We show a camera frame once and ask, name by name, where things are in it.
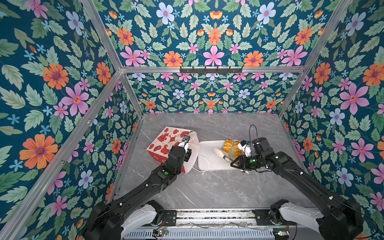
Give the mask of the long yellow fake bread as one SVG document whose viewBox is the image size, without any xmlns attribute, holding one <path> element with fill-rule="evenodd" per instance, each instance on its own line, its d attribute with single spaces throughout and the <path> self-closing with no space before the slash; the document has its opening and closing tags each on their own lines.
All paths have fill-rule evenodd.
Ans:
<svg viewBox="0 0 384 240">
<path fill-rule="evenodd" d="M 243 151 L 241 148 L 239 148 L 239 144 L 240 142 L 239 141 L 235 141 L 233 142 L 233 155 L 234 155 L 234 160 L 241 156 L 243 154 Z"/>
</svg>

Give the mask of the golden croissant fake bread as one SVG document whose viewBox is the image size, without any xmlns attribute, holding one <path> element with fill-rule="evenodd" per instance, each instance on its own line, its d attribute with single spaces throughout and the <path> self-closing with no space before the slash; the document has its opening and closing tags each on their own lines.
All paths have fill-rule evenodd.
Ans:
<svg viewBox="0 0 384 240">
<path fill-rule="evenodd" d="M 233 144 L 234 144 L 233 140 L 225 140 L 222 150 L 226 154 L 230 155 L 233 149 Z"/>
</svg>

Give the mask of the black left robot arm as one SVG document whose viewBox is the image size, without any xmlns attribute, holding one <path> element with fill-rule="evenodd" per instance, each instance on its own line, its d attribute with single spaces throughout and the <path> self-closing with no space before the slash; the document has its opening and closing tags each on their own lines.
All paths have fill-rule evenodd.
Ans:
<svg viewBox="0 0 384 240">
<path fill-rule="evenodd" d="M 187 147 L 172 147 L 166 162 L 142 184 L 117 200 L 95 205 L 80 235 L 86 240 L 122 240 L 143 225 L 157 225 L 163 219 L 164 208 L 150 199 L 177 179 L 191 154 Z"/>
</svg>

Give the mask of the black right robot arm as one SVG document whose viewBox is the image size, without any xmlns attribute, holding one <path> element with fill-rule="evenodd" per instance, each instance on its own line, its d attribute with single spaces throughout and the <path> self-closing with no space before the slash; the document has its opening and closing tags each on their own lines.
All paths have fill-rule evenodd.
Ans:
<svg viewBox="0 0 384 240">
<path fill-rule="evenodd" d="M 291 183 L 317 207 L 311 210 L 281 199 L 270 207 L 268 217 L 273 224 L 294 222 L 318 232 L 325 240 L 354 240 L 363 232 L 363 214 L 356 200 L 346 200 L 328 190 L 286 153 L 274 152 L 266 138 L 255 139 L 250 144 L 242 141 L 239 149 L 242 154 L 235 159 L 223 150 L 214 149 L 214 153 L 242 172 L 273 172 Z"/>
</svg>

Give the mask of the white plastic tray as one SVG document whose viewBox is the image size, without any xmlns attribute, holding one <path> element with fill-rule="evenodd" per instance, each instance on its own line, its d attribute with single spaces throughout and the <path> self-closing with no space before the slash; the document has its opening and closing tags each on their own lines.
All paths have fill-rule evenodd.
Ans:
<svg viewBox="0 0 384 240">
<path fill-rule="evenodd" d="M 225 140 L 201 141 L 200 151 L 198 154 L 198 167 L 201 171 L 227 171 L 236 170 L 232 168 L 230 163 L 219 158 L 213 151 L 214 148 L 222 150 Z M 229 155 L 234 160 L 233 149 Z"/>
</svg>

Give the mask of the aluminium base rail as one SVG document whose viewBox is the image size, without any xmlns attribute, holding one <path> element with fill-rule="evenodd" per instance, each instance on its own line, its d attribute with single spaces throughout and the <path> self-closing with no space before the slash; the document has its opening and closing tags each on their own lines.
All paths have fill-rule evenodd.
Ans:
<svg viewBox="0 0 384 240">
<path fill-rule="evenodd" d="M 315 208 L 303 208 L 285 203 L 279 209 L 175 209 L 165 210 L 155 225 L 163 221 L 166 226 L 199 225 L 223 226 L 240 225 L 244 227 L 302 225 L 318 230 L 325 216 Z"/>
</svg>

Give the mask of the black hook rail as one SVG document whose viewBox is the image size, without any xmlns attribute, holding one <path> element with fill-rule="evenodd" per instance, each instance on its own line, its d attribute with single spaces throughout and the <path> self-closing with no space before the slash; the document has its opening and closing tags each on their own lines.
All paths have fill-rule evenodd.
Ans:
<svg viewBox="0 0 384 240">
<path fill-rule="evenodd" d="M 243 67 L 180 67 L 182 74 L 238 74 L 243 72 Z"/>
</svg>

